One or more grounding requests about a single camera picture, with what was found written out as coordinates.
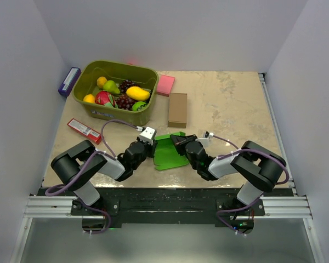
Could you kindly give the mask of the green paper box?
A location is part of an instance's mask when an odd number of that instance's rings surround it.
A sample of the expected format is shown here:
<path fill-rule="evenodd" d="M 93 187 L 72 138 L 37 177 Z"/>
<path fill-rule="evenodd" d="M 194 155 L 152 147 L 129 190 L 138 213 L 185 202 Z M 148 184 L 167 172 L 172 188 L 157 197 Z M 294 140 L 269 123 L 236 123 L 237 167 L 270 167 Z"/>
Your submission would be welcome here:
<path fill-rule="evenodd" d="M 183 167 L 189 164 L 185 156 L 180 156 L 170 138 L 171 134 L 159 135 L 155 137 L 157 146 L 153 163 L 156 170 L 162 171 L 172 168 Z"/>

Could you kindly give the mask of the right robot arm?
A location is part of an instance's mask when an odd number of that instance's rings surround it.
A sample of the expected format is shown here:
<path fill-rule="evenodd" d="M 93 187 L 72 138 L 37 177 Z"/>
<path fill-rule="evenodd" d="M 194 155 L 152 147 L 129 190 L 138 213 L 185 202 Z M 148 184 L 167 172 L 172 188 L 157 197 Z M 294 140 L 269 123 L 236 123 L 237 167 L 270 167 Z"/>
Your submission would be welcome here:
<path fill-rule="evenodd" d="M 277 184 L 288 181 L 290 176 L 286 161 L 250 140 L 229 154 L 216 157 L 208 155 L 204 142 L 214 137 L 206 133 L 204 138 L 196 135 L 171 135 L 170 139 L 177 153 L 185 156 L 192 169 L 204 180 L 216 181 L 235 173 L 246 179 L 236 197 L 223 206 L 224 210 L 246 215 L 261 195 L 272 192 Z"/>

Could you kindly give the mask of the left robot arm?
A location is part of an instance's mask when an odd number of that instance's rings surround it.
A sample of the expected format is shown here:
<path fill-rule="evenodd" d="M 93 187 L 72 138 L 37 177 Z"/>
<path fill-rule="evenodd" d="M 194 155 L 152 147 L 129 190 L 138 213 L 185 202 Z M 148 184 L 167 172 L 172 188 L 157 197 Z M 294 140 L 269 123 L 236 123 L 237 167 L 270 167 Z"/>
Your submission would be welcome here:
<path fill-rule="evenodd" d="M 85 211 L 97 215 L 103 208 L 103 202 L 91 178 L 102 173 L 115 181 L 124 181 L 143 161 L 154 157 L 156 146 L 156 140 L 137 138 L 124 153 L 112 157 L 98 151 L 89 140 L 82 141 L 52 160 L 50 166 L 62 184 L 47 189 L 46 196 L 57 196 L 70 190 L 83 202 Z"/>

